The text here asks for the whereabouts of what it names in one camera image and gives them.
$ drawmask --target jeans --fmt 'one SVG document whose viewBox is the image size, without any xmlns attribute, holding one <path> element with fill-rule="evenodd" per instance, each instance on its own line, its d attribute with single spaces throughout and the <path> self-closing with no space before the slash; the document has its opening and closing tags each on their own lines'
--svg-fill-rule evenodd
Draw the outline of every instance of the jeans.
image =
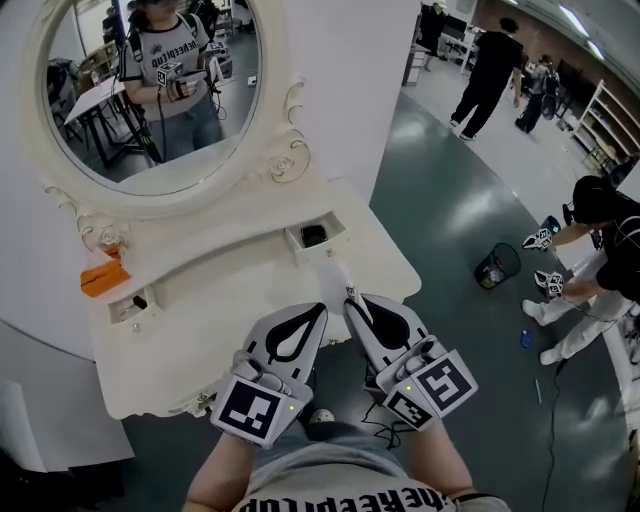
<svg viewBox="0 0 640 512">
<path fill-rule="evenodd" d="M 165 162 L 175 160 L 222 140 L 222 126 L 209 93 L 191 109 L 162 121 L 149 122 L 151 135 Z"/>
<path fill-rule="evenodd" d="M 295 421 L 276 441 L 271 450 L 256 452 L 254 471 L 274 462 L 290 453 L 315 443 L 326 442 L 333 445 L 355 448 L 387 459 L 397 466 L 398 460 L 387 450 L 387 441 L 365 434 L 359 428 L 338 421 L 314 423 L 302 426 Z"/>
</svg>

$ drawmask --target trash can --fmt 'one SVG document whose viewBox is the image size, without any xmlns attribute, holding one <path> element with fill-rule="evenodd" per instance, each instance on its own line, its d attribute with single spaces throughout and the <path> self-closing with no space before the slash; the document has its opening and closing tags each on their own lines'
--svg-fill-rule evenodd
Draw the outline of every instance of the trash can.
<svg viewBox="0 0 640 512">
<path fill-rule="evenodd" d="M 491 290 L 516 276 L 522 263 L 516 250 L 508 244 L 498 244 L 476 268 L 475 278 L 485 290 Z"/>
</svg>

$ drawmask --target person's shoe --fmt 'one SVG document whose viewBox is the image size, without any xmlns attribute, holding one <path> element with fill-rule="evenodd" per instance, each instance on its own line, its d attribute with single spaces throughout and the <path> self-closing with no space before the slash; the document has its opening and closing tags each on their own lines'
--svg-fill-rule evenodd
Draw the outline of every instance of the person's shoe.
<svg viewBox="0 0 640 512">
<path fill-rule="evenodd" d="M 317 409 L 309 418 L 309 425 L 313 423 L 326 423 L 328 421 L 336 421 L 333 413 L 327 409 Z"/>
<path fill-rule="evenodd" d="M 540 325 L 541 327 L 544 327 L 545 325 L 547 325 L 542 322 L 542 316 L 544 315 L 544 311 L 542 310 L 542 306 L 540 304 L 536 304 L 535 302 L 530 300 L 523 300 L 522 311 L 524 311 L 525 315 L 530 316 L 536 322 L 538 322 L 538 325 Z"/>
<path fill-rule="evenodd" d="M 543 366 L 549 366 L 559 361 L 562 361 L 563 357 L 558 354 L 555 348 L 551 350 L 545 350 L 540 354 L 540 364 Z"/>
</svg>

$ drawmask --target black hair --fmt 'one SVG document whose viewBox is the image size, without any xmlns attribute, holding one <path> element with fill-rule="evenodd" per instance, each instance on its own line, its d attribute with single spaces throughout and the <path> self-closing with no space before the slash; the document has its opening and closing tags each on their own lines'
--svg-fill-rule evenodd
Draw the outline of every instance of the black hair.
<svg viewBox="0 0 640 512">
<path fill-rule="evenodd" d="M 573 189 L 573 218 L 579 224 L 614 220 L 630 199 L 618 194 L 604 178 L 585 176 Z"/>
<path fill-rule="evenodd" d="M 134 30 L 147 30 L 149 28 L 149 18 L 147 13 L 141 9 L 136 9 L 129 16 L 129 24 Z"/>
<path fill-rule="evenodd" d="M 520 27 L 516 23 L 516 20 L 513 20 L 511 18 L 502 18 L 500 20 L 500 28 L 505 32 L 509 32 L 509 34 L 515 34 L 518 30 L 520 30 Z"/>
</svg>

